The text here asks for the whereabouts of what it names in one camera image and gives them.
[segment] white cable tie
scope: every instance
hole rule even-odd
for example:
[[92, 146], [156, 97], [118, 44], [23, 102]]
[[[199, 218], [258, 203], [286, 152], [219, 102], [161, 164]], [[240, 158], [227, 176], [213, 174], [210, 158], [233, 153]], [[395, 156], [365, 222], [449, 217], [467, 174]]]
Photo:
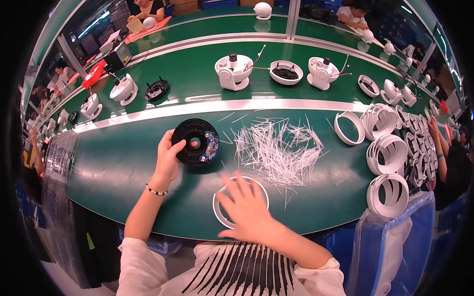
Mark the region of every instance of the white cable tie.
[[226, 119], [227, 117], [230, 117], [230, 116], [232, 116], [232, 114], [234, 114], [234, 113], [235, 113], [235, 112], [232, 112], [232, 113], [230, 113], [230, 114], [229, 114], [229, 115], [227, 115], [226, 117], [219, 119], [217, 122], [219, 122], [219, 121], [221, 121], [221, 120], [224, 120], [224, 119]]

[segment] cardboard box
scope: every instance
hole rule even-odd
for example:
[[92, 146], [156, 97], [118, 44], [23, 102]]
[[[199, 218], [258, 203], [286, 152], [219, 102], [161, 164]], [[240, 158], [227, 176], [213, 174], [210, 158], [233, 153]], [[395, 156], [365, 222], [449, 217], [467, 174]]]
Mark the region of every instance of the cardboard box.
[[197, 1], [182, 4], [182, 5], [175, 5], [175, 7], [173, 8], [174, 15], [177, 15], [177, 16], [180, 16], [180, 15], [186, 14], [186, 13], [195, 12], [195, 11], [198, 11], [198, 10], [199, 10], [199, 8], [198, 8], [198, 2]]
[[273, 0], [240, 0], [240, 6], [255, 6], [257, 3], [266, 2], [273, 6]]
[[197, 2], [197, 0], [170, 0], [170, 4], [174, 4], [175, 7], [191, 2]]

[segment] red tray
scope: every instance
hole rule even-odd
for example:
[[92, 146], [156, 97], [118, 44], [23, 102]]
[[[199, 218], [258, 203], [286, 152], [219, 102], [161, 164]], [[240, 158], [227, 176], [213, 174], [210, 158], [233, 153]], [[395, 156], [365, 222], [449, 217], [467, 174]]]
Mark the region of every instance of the red tray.
[[89, 73], [87, 74], [87, 75], [92, 74], [92, 76], [89, 79], [84, 80], [84, 82], [81, 85], [85, 89], [88, 90], [92, 85], [96, 84], [97, 81], [99, 81], [102, 74], [105, 72], [104, 67], [106, 64], [107, 63], [105, 62], [105, 60], [101, 60], [96, 65], [94, 65], [92, 69], [89, 71]]

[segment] wire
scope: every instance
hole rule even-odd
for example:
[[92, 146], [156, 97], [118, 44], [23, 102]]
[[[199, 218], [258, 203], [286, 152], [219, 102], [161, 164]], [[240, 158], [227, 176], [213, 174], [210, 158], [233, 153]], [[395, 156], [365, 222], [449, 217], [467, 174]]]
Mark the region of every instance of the wire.
[[260, 58], [260, 56], [262, 55], [262, 51], [265, 49], [265, 46], [266, 44], [264, 44], [264, 46], [262, 47], [262, 50], [258, 53], [258, 57], [257, 59], [255, 60], [254, 64], [252, 66], [250, 66], [250, 68], [253, 68], [255, 66], [255, 64], [257, 63], [258, 59]]

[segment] hair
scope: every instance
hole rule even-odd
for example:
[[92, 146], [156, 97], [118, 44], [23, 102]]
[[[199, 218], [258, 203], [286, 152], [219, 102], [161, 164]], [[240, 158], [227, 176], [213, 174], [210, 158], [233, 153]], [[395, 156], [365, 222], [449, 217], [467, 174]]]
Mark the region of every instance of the hair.
[[415, 42], [414, 46], [419, 48], [419, 51], [424, 54], [425, 53], [425, 46], [421, 42]]
[[354, 0], [351, 5], [354, 9], [359, 9], [365, 12], [369, 11], [369, 6], [364, 0]]

